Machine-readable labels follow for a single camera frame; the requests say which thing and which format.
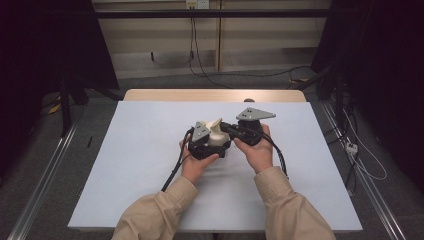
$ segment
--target white table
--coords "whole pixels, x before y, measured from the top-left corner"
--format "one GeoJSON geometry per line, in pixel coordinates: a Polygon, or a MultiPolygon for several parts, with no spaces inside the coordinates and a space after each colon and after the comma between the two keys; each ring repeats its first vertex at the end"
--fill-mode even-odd
{"type": "MultiPolygon", "coordinates": [[[[243,90],[216,91],[234,91],[236,96],[243,90]]],[[[222,117],[236,123],[235,116],[248,106],[276,113],[276,118],[263,122],[270,126],[283,152],[293,188],[311,201],[333,230],[361,230],[312,108],[303,101],[120,102],[69,227],[114,228],[133,201],[160,191],[178,158],[178,142],[196,121],[222,117]]],[[[279,165],[276,154],[274,164],[279,165]]],[[[265,208],[253,177],[245,156],[233,144],[226,157],[208,167],[197,184],[200,194],[183,214],[179,231],[263,231],[265,208]]]]}

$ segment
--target power outlet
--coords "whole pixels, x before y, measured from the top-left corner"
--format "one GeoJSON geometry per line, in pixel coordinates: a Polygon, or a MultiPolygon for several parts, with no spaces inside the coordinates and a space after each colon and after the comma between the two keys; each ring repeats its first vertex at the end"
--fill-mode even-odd
{"type": "Polygon", "coordinates": [[[209,0],[197,0],[197,9],[209,9],[209,0]]]}
{"type": "Polygon", "coordinates": [[[197,9],[197,0],[186,0],[187,9],[197,9]]]}

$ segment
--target black controller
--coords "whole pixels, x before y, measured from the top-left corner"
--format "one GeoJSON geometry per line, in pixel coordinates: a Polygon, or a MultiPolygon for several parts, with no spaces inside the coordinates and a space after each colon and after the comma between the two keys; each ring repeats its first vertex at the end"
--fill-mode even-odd
{"type": "Polygon", "coordinates": [[[231,140],[234,138],[238,138],[250,146],[255,146],[261,141],[263,135],[259,119],[273,117],[275,117],[273,113],[247,108],[236,117],[239,120],[238,125],[220,122],[220,130],[228,133],[230,137],[220,146],[208,144],[210,130],[202,123],[197,122],[188,143],[188,150],[194,158],[201,160],[215,153],[219,154],[220,158],[225,157],[225,151],[231,146],[231,140]]]}

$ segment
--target left hand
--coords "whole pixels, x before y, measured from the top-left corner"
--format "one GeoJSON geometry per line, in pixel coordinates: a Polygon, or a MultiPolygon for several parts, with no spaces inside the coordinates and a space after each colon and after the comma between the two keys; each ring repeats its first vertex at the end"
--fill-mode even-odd
{"type": "Polygon", "coordinates": [[[182,159],[184,158],[185,160],[182,164],[181,176],[187,178],[191,183],[193,183],[193,185],[195,185],[197,180],[199,180],[199,178],[202,176],[206,167],[217,160],[219,155],[213,154],[205,159],[198,160],[190,154],[187,146],[184,146],[182,159]]]}

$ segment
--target controller cable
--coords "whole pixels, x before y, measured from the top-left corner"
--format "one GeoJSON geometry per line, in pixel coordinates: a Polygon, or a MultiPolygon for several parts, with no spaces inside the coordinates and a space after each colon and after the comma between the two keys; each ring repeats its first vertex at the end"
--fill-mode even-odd
{"type": "MultiPolygon", "coordinates": [[[[261,136],[261,138],[265,139],[267,142],[269,142],[275,148],[275,150],[277,151],[278,158],[280,159],[281,170],[284,172],[284,174],[286,175],[286,177],[288,179],[289,176],[287,175],[286,162],[284,160],[283,154],[281,153],[280,148],[278,148],[277,145],[274,143],[271,136],[269,136],[266,133],[260,133],[258,131],[255,131],[255,130],[252,130],[252,129],[249,129],[249,128],[247,128],[247,130],[254,133],[254,134],[261,136]]],[[[178,172],[178,169],[180,168],[180,166],[184,162],[184,160],[186,160],[189,156],[191,156],[191,154],[189,154],[181,160],[181,158],[183,156],[183,152],[184,152],[184,147],[187,144],[187,140],[190,140],[190,139],[187,139],[187,136],[189,134],[192,135],[193,132],[194,132],[194,128],[191,127],[190,130],[188,130],[186,132],[186,134],[184,135],[184,140],[183,140],[183,144],[181,145],[181,152],[180,152],[180,156],[178,157],[177,164],[175,165],[174,170],[172,170],[171,175],[169,176],[168,180],[166,180],[165,184],[163,185],[162,190],[161,190],[162,192],[165,192],[165,190],[168,188],[169,184],[171,183],[172,179],[174,179],[175,174],[178,172]]]]}
{"type": "Polygon", "coordinates": [[[268,141],[275,148],[275,150],[277,151],[278,158],[280,159],[281,170],[284,172],[284,174],[286,175],[286,177],[288,179],[289,175],[287,175],[286,161],[284,160],[283,153],[281,153],[280,148],[277,147],[277,145],[272,140],[271,136],[269,136],[266,133],[260,133],[258,131],[255,131],[255,130],[252,130],[252,129],[249,129],[249,128],[247,128],[247,130],[254,133],[254,134],[261,136],[261,138],[268,141]]]}
{"type": "Polygon", "coordinates": [[[190,130],[188,130],[186,132],[186,134],[184,135],[184,140],[183,140],[183,144],[181,145],[181,152],[180,152],[180,156],[178,157],[178,161],[177,164],[174,167],[174,170],[172,170],[171,175],[169,176],[168,180],[166,180],[165,184],[162,187],[162,192],[165,192],[165,190],[168,188],[169,184],[171,183],[172,179],[174,179],[175,174],[178,172],[178,169],[180,168],[181,164],[183,164],[184,160],[186,160],[191,154],[185,156],[182,160],[181,158],[183,157],[183,152],[184,152],[184,147],[187,144],[187,136],[190,134],[190,138],[193,135],[194,132],[194,127],[191,127],[190,130]]]}

